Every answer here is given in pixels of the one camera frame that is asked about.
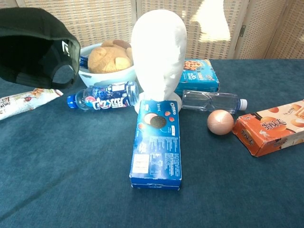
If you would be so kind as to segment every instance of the table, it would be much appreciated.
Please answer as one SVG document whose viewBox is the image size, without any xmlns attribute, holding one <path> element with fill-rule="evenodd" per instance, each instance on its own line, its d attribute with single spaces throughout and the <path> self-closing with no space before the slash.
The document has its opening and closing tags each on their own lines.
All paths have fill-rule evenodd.
<svg viewBox="0 0 304 228">
<path fill-rule="evenodd" d="M 304 98 L 304 60 L 211 60 L 220 92 L 248 100 L 234 115 Z M 69 67 L 57 77 L 71 76 Z M 304 143 L 263 157 L 232 133 L 207 129 L 208 113 L 180 111 L 179 191 L 133 189 L 137 114 L 69 109 L 64 95 L 0 121 L 0 227 L 271 228 L 304 223 Z M 0 81 L 0 97 L 33 88 Z"/>
</svg>

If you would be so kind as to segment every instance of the white mannequin head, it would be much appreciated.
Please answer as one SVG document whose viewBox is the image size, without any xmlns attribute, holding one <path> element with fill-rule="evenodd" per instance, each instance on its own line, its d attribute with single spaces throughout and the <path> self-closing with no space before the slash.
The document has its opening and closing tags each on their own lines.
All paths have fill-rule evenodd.
<svg viewBox="0 0 304 228">
<path fill-rule="evenodd" d="M 174 92 L 183 71 L 187 31 L 172 11 L 157 9 L 143 14 L 131 38 L 134 69 L 146 96 L 163 101 Z"/>
</svg>

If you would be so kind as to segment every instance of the orange snack box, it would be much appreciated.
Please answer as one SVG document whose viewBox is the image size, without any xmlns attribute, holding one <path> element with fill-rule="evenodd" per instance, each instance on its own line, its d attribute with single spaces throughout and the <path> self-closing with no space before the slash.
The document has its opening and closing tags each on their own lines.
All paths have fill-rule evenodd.
<svg viewBox="0 0 304 228">
<path fill-rule="evenodd" d="M 240 116 L 232 130 L 251 155 L 304 142 L 304 100 Z"/>
</svg>

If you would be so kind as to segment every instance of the clear plastic bottle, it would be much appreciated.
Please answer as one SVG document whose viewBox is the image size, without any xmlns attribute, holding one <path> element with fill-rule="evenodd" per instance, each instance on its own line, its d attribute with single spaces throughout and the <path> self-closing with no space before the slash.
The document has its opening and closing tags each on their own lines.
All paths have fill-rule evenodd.
<svg viewBox="0 0 304 228">
<path fill-rule="evenodd" d="M 139 89 L 135 81 L 114 83 L 103 87 L 90 86 L 67 97 L 70 108 L 100 110 L 134 106 L 139 100 Z"/>
<path fill-rule="evenodd" d="M 239 99 L 235 94 L 184 90 L 182 108 L 201 111 L 222 109 L 234 114 L 237 110 L 246 110 L 247 100 Z"/>
</svg>

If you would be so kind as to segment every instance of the blue snack box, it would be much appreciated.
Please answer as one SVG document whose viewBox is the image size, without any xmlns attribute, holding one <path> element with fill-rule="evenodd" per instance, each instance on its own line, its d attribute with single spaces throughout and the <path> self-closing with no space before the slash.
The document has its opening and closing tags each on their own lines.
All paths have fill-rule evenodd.
<svg viewBox="0 0 304 228">
<path fill-rule="evenodd" d="M 216 92 L 219 80 L 208 59 L 185 59 L 184 70 L 175 93 L 182 96 L 183 90 Z"/>
<path fill-rule="evenodd" d="M 180 155 L 177 102 L 142 100 L 133 146 L 131 186 L 179 190 Z"/>
</svg>

